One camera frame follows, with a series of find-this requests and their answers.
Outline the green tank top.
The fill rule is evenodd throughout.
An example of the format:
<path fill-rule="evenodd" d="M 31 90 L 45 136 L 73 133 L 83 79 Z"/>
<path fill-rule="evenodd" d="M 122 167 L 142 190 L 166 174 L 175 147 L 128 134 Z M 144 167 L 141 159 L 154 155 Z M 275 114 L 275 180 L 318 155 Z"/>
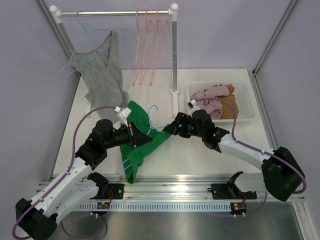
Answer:
<path fill-rule="evenodd" d="M 144 159 L 167 141 L 171 135 L 152 128 L 149 115 L 135 101 L 131 100 L 127 107 L 131 110 L 127 121 L 132 127 L 130 131 L 133 133 L 133 139 L 130 143 L 120 146 L 120 153 L 125 179 L 129 184 L 133 184 Z"/>

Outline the mauve pink tank top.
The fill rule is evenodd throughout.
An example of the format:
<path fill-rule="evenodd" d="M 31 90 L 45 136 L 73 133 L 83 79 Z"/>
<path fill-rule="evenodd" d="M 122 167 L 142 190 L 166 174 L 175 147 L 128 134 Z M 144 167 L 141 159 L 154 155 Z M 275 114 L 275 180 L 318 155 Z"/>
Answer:
<path fill-rule="evenodd" d="M 230 91 L 227 86 L 215 85 L 203 92 L 195 92 L 191 99 L 196 100 L 199 108 L 205 110 L 213 120 L 218 120 L 223 113 L 223 105 L 216 98 L 227 97 L 229 95 Z"/>

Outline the mustard brown tank top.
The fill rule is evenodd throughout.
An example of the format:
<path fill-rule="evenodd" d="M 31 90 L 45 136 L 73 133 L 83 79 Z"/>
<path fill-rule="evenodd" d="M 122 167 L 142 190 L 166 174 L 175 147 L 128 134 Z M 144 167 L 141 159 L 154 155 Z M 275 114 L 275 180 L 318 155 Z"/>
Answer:
<path fill-rule="evenodd" d="M 236 103 L 236 98 L 234 95 L 234 86 L 232 84 L 225 85 L 228 90 L 229 94 L 227 96 L 219 96 L 218 98 L 222 100 L 222 114 L 221 119 L 227 120 L 227 119 L 233 119 L 234 113 L 236 116 L 239 115 L 239 108 Z"/>

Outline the grey tank top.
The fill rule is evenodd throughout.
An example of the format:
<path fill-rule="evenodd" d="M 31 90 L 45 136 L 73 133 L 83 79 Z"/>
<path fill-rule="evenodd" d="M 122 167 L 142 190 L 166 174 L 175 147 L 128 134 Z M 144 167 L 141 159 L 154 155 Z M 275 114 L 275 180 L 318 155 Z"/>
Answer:
<path fill-rule="evenodd" d="M 110 32 L 92 51 L 72 53 L 69 64 L 81 74 L 87 87 L 85 98 L 93 109 L 127 106 L 129 94 L 123 90 L 117 32 Z"/>

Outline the pink hanger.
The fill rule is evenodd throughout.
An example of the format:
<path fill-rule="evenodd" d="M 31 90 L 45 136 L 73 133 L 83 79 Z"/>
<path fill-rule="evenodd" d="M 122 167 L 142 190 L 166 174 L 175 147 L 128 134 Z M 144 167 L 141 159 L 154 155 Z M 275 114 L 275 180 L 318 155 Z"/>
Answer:
<path fill-rule="evenodd" d="M 144 25 L 144 27 L 140 27 L 139 9 L 136 10 L 135 19 L 136 19 L 136 27 L 137 27 L 138 36 L 137 36 L 136 53 L 135 53 L 135 66 L 134 66 L 133 79 L 132 79 L 133 86 L 135 86 L 137 83 L 138 74 L 140 71 L 139 53 L 140 53 L 141 34 L 147 30 L 147 26 L 148 26 L 148 24 L 146 23 Z"/>
<path fill-rule="evenodd" d="M 146 58 L 147 58 L 147 52 L 149 48 L 149 38 L 150 34 L 152 33 L 153 29 L 155 28 L 155 25 L 153 25 L 153 22 L 151 19 L 148 19 L 148 11 L 147 9 L 145 11 L 145 29 L 146 29 L 146 38 L 145 38 L 145 44 L 144 44 L 144 49 L 143 49 L 143 55 L 142 55 L 142 60 L 141 60 L 141 74 L 140 74 L 140 80 L 139 80 L 139 85 L 141 86 L 144 81 L 145 73 L 146 73 Z"/>
<path fill-rule="evenodd" d="M 167 26 L 168 26 L 168 20 L 165 20 L 162 22 L 162 20 L 159 17 L 160 12 L 159 9 L 156 11 L 156 35 L 155 35 L 155 45 L 154 45 L 154 57 L 153 57 L 153 64 L 152 64 L 152 71 L 151 71 L 151 77 L 150 77 L 150 86 L 153 85 L 157 66 L 159 63 L 159 59 L 161 58 L 161 52 L 163 48 L 163 44 L 166 38 L 167 34 Z"/>

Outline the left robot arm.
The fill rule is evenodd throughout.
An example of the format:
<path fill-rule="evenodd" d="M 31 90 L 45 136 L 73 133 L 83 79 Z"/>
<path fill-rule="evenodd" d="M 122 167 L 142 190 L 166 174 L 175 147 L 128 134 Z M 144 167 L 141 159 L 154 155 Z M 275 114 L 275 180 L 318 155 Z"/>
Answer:
<path fill-rule="evenodd" d="M 12 236 L 19 239 L 16 229 L 20 227 L 29 238 L 47 240 L 78 205 L 108 194 L 109 181 L 94 171 L 107 158 L 108 149 L 122 145 L 136 148 L 152 140 L 133 122 L 115 129 L 110 120 L 99 120 L 84 144 L 72 152 L 73 158 L 64 172 L 30 200 L 21 198 L 16 203 Z"/>

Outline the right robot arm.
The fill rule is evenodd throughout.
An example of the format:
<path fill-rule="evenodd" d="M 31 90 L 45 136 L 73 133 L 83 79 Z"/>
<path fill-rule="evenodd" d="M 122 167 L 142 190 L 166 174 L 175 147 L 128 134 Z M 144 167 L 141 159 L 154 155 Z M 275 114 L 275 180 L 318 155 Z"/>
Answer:
<path fill-rule="evenodd" d="M 205 110 L 191 115 L 179 112 L 164 131 L 186 139 L 198 137 L 208 149 L 234 156 L 258 169 L 256 173 L 239 171 L 228 180 L 226 190 L 232 198 L 247 192 L 265 192 L 285 202 L 306 190 L 306 177 L 287 148 L 258 147 L 241 141 L 233 132 L 215 126 Z"/>

